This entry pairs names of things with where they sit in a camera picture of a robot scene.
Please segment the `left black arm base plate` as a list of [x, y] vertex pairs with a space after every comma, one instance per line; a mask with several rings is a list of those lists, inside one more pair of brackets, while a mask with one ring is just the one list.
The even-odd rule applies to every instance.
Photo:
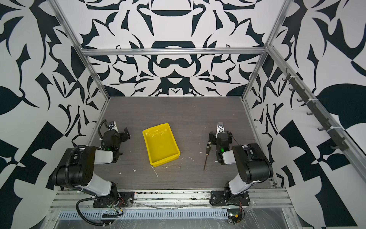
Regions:
[[116, 208], [124, 208], [129, 204], [132, 204], [134, 201], [135, 192], [130, 191], [122, 191], [118, 192], [116, 196], [112, 196], [112, 194], [104, 197], [96, 197], [94, 199], [93, 207], [94, 208], [107, 208], [111, 205]]

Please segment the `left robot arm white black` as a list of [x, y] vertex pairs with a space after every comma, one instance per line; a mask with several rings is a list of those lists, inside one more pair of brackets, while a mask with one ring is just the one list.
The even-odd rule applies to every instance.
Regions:
[[101, 145], [99, 147], [79, 145], [66, 149], [51, 179], [55, 186], [68, 188], [92, 196], [94, 207], [116, 205], [122, 199], [116, 184], [107, 181], [94, 172], [95, 165], [117, 163], [121, 143], [131, 138], [125, 128], [119, 132], [116, 122], [103, 120], [97, 129]]

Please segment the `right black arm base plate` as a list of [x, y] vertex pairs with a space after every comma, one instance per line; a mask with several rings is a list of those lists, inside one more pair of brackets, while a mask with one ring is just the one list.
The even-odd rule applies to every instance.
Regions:
[[240, 195], [232, 195], [231, 193], [225, 191], [211, 191], [210, 193], [210, 205], [214, 207], [222, 206], [249, 206], [250, 197], [248, 192], [242, 193]]

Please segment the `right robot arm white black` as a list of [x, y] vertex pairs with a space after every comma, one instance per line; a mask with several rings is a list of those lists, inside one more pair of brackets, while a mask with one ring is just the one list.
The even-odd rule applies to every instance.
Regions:
[[211, 194], [211, 205], [238, 205], [248, 203], [247, 191], [258, 183], [272, 178], [274, 172], [268, 158], [257, 143], [239, 144], [233, 134], [218, 123], [216, 132], [209, 133], [208, 146], [215, 146], [217, 162], [237, 167], [237, 175], [226, 183], [224, 190]]

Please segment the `black handled screwdriver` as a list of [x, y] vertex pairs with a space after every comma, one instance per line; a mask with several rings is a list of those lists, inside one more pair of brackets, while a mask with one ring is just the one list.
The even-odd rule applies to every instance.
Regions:
[[212, 148], [212, 142], [208, 141], [207, 146], [206, 146], [206, 152], [205, 152], [206, 157], [205, 157], [205, 163], [204, 163], [203, 171], [205, 171], [205, 169], [206, 169], [207, 159], [208, 159], [208, 156], [210, 154], [211, 148]]

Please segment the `yellow plastic bin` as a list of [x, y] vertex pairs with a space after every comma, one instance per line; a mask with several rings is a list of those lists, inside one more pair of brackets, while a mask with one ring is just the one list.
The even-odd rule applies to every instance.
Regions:
[[143, 131], [150, 165], [158, 167], [180, 157], [180, 150], [168, 123]]

